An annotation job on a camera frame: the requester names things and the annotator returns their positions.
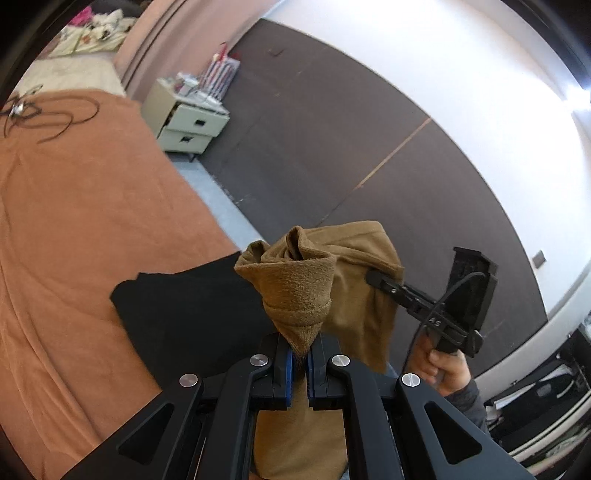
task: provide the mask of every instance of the white nightstand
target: white nightstand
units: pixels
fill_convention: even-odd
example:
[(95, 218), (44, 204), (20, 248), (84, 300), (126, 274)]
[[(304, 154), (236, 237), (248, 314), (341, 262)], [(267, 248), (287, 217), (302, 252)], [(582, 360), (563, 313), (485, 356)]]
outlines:
[(154, 83), (142, 105), (142, 117), (162, 150), (189, 154), (203, 153), (230, 120), (229, 112), (221, 105), (176, 95), (164, 79)]

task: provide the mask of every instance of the drawer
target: drawer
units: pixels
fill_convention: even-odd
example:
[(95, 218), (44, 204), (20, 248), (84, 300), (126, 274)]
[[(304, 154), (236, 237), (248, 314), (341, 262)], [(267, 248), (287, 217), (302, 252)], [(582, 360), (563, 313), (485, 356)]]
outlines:
[(200, 108), (179, 105), (167, 127), (171, 130), (216, 137), (230, 120), (226, 115), (209, 112)]
[(158, 136), (160, 148), (165, 152), (203, 153), (212, 138), (207, 135), (178, 132), (163, 128)]

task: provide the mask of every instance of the bedsheet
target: bedsheet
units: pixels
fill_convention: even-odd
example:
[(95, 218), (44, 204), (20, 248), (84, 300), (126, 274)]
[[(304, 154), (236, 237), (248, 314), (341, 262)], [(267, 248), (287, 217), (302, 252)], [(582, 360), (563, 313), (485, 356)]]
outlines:
[[(126, 18), (125, 20), (128, 21), (126, 27), (131, 28), (132, 24), (129, 21), (135, 22), (136, 19)], [(116, 52), (127, 38), (127, 31), (117, 31), (106, 40), (98, 40), (92, 37), (85, 27), (64, 27), (63, 35), (64, 37), (48, 55), (49, 57), (63, 57), (97, 51)]]
[(70, 89), (99, 89), (125, 96), (112, 63), (114, 54), (98, 52), (57, 59), (35, 60), (16, 86), (24, 93), (37, 85), (42, 92)]
[(99, 113), (55, 140), (38, 143), (58, 127), (0, 140), (0, 425), (38, 480), (61, 478), (159, 393), (113, 288), (236, 251), (135, 102), (98, 90), (36, 100), (92, 113), (68, 94)]

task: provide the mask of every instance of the white wall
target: white wall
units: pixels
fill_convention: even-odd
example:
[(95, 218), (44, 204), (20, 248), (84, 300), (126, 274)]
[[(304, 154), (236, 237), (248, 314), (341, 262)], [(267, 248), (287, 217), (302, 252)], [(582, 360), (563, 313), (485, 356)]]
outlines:
[(268, 19), (363, 63), (447, 132), (527, 255), (544, 251), (535, 274), (550, 311), (591, 259), (591, 142), (557, 79), (461, 0), (285, 0)]

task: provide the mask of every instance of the floor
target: floor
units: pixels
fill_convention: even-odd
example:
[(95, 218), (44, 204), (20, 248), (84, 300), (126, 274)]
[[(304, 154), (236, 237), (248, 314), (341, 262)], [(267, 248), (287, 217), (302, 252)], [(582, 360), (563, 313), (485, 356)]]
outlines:
[(188, 156), (182, 153), (169, 153), (168, 157), (209, 207), (224, 233), (240, 250), (245, 250), (251, 242), (263, 239), (199, 160), (190, 163)]

